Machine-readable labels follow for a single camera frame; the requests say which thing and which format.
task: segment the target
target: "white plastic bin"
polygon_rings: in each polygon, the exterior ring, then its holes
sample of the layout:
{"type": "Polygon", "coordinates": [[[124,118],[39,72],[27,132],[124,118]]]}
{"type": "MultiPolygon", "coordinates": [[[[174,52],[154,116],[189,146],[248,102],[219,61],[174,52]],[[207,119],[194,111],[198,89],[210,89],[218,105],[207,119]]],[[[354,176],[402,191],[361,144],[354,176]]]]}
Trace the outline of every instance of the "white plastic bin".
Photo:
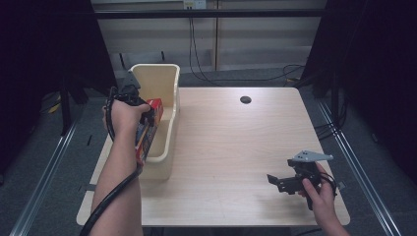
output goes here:
{"type": "Polygon", "coordinates": [[[168,179],[171,175],[175,135],[179,118],[178,78],[173,64],[138,64],[131,68],[143,100],[161,98],[163,114],[140,179],[168,179]]]}

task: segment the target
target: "electrical cable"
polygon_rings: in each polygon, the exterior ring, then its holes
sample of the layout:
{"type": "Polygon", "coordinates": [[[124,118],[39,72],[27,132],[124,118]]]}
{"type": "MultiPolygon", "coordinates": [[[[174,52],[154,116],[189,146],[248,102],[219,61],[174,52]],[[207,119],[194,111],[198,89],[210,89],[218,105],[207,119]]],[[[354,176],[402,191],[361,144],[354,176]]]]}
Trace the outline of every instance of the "electrical cable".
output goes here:
{"type": "Polygon", "coordinates": [[[52,105],[50,105],[50,106],[48,106],[48,107],[46,107],[46,108],[44,108],[44,109],[40,110],[40,111],[39,111],[39,113],[40,113],[40,114],[46,114],[47,112],[45,112],[45,111],[47,111],[47,110],[51,109],[52,107],[54,107],[54,106],[56,106],[56,105],[58,105],[58,104],[60,104],[60,103],[61,103],[61,99],[56,100],[56,101],[55,101],[52,105]]]}
{"type": "Polygon", "coordinates": [[[305,232],[296,234],[295,236],[302,236],[302,235],[311,234],[311,233],[319,232],[319,231],[322,231],[322,229],[321,228],[317,228],[317,229],[308,230],[308,231],[305,231],[305,232]]]}
{"type": "Polygon", "coordinates": [[[348,97],[345,96],[343,100],[343,104],[340,109],[340,114],[338,116],[338,122],[333,121],[328,124],[315,127],[315,129],[322,129],[324,127],[327,128],[324,132],[320,131],[317,133],[317,136],[319,137],[319,141],[322,141],[328,137],[333,136],[335,132],[339,131],[343,127],[344,123],[346,122],[348,104],[349,104],[349,99],[348,97]],[[334,127],[334,124],[339,124],[339,127],[336,127],[335,130],[332,130],[331,128],[334,127]],[[331,133],[321,137],[321,135],[325,134],[327,131],[331,131],[331,133]]]}
{"type": "Polygon", "coordinates": [[[283,74],[283,75],[285,75],[284,85],[282,85],[283,87],[285,87],[285,86],[286,86],[286,84],[287,84],[287,82],[288,82],[288,78],[286,77],[286,75],[287,75],[287,74],[285,74],[285,69],[286,69],[287,67],[298,67],[298,69],[300,69],[300,68],[303,68],[303,67],[305,67],[305,66],[303,66],[303,65],[286,65],[286,66],[284,66],[284,67],[282,68],[282,74],[283,74]]]}
{"type": "Polygon", "coordinates": [[[321,175],[321,176],[320,176],[320,178],[321,178],[321,179],[323,179],[323,180],[325,180],[326,182],[330,183],[331,188],[332,188],[332,190],[333,190],[333,195],[336,197],[336,196],[337,196],[337,193],[336,193],[336,190],[337,190],[337,185],[336,185],[336,183],[334,182],[333,177],[331,177],[331,176],[329,176],[329,175],[328,175],[328,177],[330,177],[332,180],[330,180],[329,178],[326,178],[326,177],[325,177],[325,176],[323,176],[323,175],[321,175]]]}
{"type": "Polygon", "coordinates": [[[194,75],[197,79],[199,79],[199,80],[201,80],[201,81],[204,81],[204,82],[209,82],[210,84],[212,84],[212,85],[214,85],[214,86],[221,87],[221,85],[218,85],[218,84],[216,84],[216,83],[212,82],[211,80],[209,80],[209,78],[208,78],[208,77],[207,77],[207,76],[203,73],[203,71],[202,71],[202,68],[201,68],[201,66],[200,66],[199,56],[198,56],[198,54],[197,54],[197,45],[196,45],[196,39],[195,39],[195,35],[194,35],[194,22],[193,22],[193,19],[192,19],[192,18],[190,18],[190,19],[189,19],[189,22],[190,22],[190,54],[189,54],[189,63],[190,63],[190,69],[191,69],[191,72],[193,73],[193,75],[194,75]],[[194,51],[195,51],[195,55],[196,55],[197,64],[198,64],[198,66],[199,66],[200,73],[202,74],[203,78],[199,77],[199,76],[198,76],[198,75],[194,72],[194,70],[193,70],[193,65],[192,65],[192,63],[191,63],[191,54],[192,54],[193,43],[194,43],[194,51]]]}
{"type": "MultiPolygon", "coordinates": [[[[110,89],[110,94],[106,101],[105,106],[105,120],[107,124],[107,131],[112,141],[114,141],[115,135],[114,135],[114,129],[113,124],[111,120],[111,107],[113,105],[114,99],[117,98],[123,98],[124,94],[119,95],[117,93],[117,88],[112,87],[110,89]]],[[[139,96],[136,98],[135,101],[130,100],[131,96],[128,95],[128,101],[125,101],[126,103],[135,103],[137,105],[146,103],[144,100],[142,100],[139,96]]],[[[104,211],[107,209],[107,207],[113,202],[113,200],[120,194],[122,191],[128,186],[133,180],[137,179],[138,176],[142,173],[143,166],[140,163],[137,163],[135,171],[130,174],[128,177],[126,177],[120,184],[118,184],[102,201],[101,203],[95,208],[95,210],[92,212],[92,214],[89,216],[89,219],[87,220],[86,224],[84,225],[80,235],[81,236],[87,236],[91,232],[92,228],[94,227],[95,223],[98,221],[98,219],[101,217],[101,215],[104,213],[104,211]]]]}
{"type": "Polygon", "coordinates": [[[282,77],[286,77],[287,75],[289,75],[289,74],[291,74],[291,73],[293,73],[293,72],[295,72],[295,71],[297,71],[297,70],[299,70],[300,68],[304,68],[305,66],[303,66],[303,65],[286,65],[282,70],[283,70],[283,72],[284,72],[284,70],[287,68],[287,67],[291,67],[291,66],[298,66],[298,68],[296,68],[296,69],[294,69],[294,70],[291,70],[291,71],[289,71],[288,73],[283,73],[282,75],[280,75],[280,76],[276,76],[276,77],[272,77],[272,78],[268,78],[268,79],[248,79],[248,80],[231,80],[231,79],[217,79],[217,80],[210,80],[206,75],[205,75],[205,73],[203,72],[203,70],[202,70],[202,68],[201,68],[201,65],[200,65],[200,60],[199,60],[199,56],[198,56],[198,54],[197,54],[197,45],[196,45],[196,38],[195,38],[195,30],[194,30],[194,21],[193,21],[193,18],[190,18],[189,19],[189,21],[190,21],[190,50],[189,50],[189,64],[190,64],[190,69],[191,69],[191,72],[193,73],[193,75],[197,78],[197,79],[199,79],[199,80],[201,80],[201,81],[204,81],[204,82],[209,82],[210,84],[212,84],[212,85],[214,85],[214,86],[218,86],[218,87],[222,87],[222,85],[219,85],[219,84],[217,84],[216,82],[225,82],[225,81],[243,81],[243,82],[249,82],[249,81],[254,81],[254,82],[265,82],[265,81],[273,81],[273,80],[276,80],[276,79],[279,79],[279,78],[282,78],[282,77]],[[198,64],[198,67],[199,67],[199,70],[200,70],[200,73],[202,74],[202,76],[203,76],[203,78],[201,78],[201,77],[199,77],[196,73],[195,73],[195,71],[193,70],[193,66],[192,66],[192,63],[191,63],[191,55],[192,55],[192,48],[193,48],[193,44],[194,44],[194,51],[195,51],[195,55],[196,55],[196,60],[197,60],[197,64],[198,64]]]}
{"type": "Polygon", "coordinates": [[[321,172],[321,173],[324,174],[324,175],[326,175],[328,178],[330,178],[331,179],[331,182],[334,184],[334,188],[336,188],[336,181],[334,180],[333,176],[331,176],[331,175],[329,175],[327,173],[324,173],[324,172],[321,172]]]}
{"type": "Polygon", "coordinates": [[[101,203],[95,208],[92,214],[89,216],[86,224],[84,225],[80,236],[88,236],[91,232],[92,228],[94,227],[95,223],[107,209],[107,207],[113,202],[114,199],[125,189],[127,185],[129,185],[133,180],[137,179],[138,176],[142,172],[142,166],[137,164],[136,170],[130,174],[126,179],[124,179],[119,185],[116,186],[102,201],[101,203]]]}
{"type": "Polygon", "coordinates": [[[123,60],[123,55],[122,53],[119,53],[119,58],[120,58],[120,63],[122,64],[122,67],[125,71],[127,71],[128,69],[126,69],[126,65],[125,65],[125,60],[123,60]]]}

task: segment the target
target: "gray floor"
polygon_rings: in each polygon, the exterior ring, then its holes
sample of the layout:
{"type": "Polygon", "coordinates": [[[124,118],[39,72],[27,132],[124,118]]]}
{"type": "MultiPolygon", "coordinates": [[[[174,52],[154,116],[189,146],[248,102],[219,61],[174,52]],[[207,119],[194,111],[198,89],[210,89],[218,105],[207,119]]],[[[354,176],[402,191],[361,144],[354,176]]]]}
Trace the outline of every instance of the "gray floor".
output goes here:
{"type": "MultiPolygon", "coordinates": [[[[288,77],[297,78],[301,72],[302,70],[298,70],[288,77]]],[[[213,87],[214,84],[225,87],[282,87],[284,77],[272,79],[281,74],[282,69],[206,73],[211,82],[204,81],[203,76],[200,76],[200,80],[192,74],[183,74],[179,84],[180,87],[213,87]]],[[[314,126],[324,124],[325,119],[319,109],[318,101],[312,96],[312,89],[300,88],[300,93],[314,126]]],[[[36,210],[33,222],[30,222],[29,235],[78,235],[81,230],[75,218],[84,196],[85,185],[89,182],[106,137],[100,114],[104,98],[96,97],[94,92],[90,94],[88,104],[84,107],[74,105],[72,108],[83,110],[81,119],[73,139],[57,166],[41,206],[36,210]]],[[[329,97],[325,98],[324,102],[329,103],[329,97]]],[[[60,140],[61,128],[59,111],[41,114],[29,141],[6,173],[5,185],[0,187],[0,235],[9,235],[12,231],[60,140]]],[[[347,119],[342,131],[382,201],[387,205],[399,231],[402,235],[415,235],[417,232],[415,185],[393,163],[386,148],[374,142],[373,131],[352,106],[348,107],[347,119]]],[[[341,190],[341,195],[351,216],[351,222],[346,226],[347,230],[352,235],[385,235],[334,137],[322,140],[321,144],[325,153],[335,157],[329,162],[334,177],[338,182],[342,181],[346,185],[346,188],[341,190]]],[[[163,235],[213,235],[213,232],[216,235],[297,235],[316,228],[154,228],[153,230],[146,228],[145,232],[147,234],[152,232],[153,235],[161,235],[162,230],[163,235]]],[[[323,235],[323,232],[308,235],[323,235]]]]}

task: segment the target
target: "forearm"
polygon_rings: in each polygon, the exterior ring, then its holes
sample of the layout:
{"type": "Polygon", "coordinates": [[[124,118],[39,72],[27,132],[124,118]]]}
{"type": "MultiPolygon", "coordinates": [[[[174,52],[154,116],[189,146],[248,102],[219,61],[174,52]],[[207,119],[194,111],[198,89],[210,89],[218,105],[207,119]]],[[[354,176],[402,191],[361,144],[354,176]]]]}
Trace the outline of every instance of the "forearm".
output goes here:
{"type": "Polygon", "coordinates": [[[320,225],[327,236],[349,236],[338,219],[320,225]]]}
{"type": "MultiPolygon", "coordinates": [[[[120,132],[116,136],[98,178],[91,210],[94,210],[110,191],[135,171],[137,161],[134,140],[134,129],[120,132]]],[[[141,212],[141,189],[139,180],[135,179],[104,211],[91,235],[142,235],[141,212]]]]}

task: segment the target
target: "human hand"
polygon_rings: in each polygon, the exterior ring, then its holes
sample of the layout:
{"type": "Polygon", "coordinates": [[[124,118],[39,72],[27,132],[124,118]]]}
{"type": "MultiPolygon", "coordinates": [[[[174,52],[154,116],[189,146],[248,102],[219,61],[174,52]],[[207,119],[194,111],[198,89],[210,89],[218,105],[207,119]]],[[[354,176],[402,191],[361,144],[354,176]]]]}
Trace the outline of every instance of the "human hand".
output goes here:
{"type": "MultiPolygon", "coordinates": [[[[323,167],[318,164],[317,167],[321,173],[326,173],[323,167]]],[[[306,193],[313,201],[313,213],[317,223],[326,228],[328,225],[340,224],[334,209],[334,194],[331,184],[322,180],[321,187],[315,188],[309,179],[303,179],[305,192],[298,194],[306,197],[306,193]]]]}
{"type": "MultiPolygon", "coordinates": [[[[111,120],[115,136],[117,137],[120,133],[125,132],[136,132],[139,121],[141,120],[142,114],[150,110],[148,104],[142,104],[139,106],[131,106],[125,102],[114,100],[111,107],[111,120]]],[[[103,111],[103,124],[104,128],[107,129],[105,119],[105,106],[102,107],[103,111]]]]}

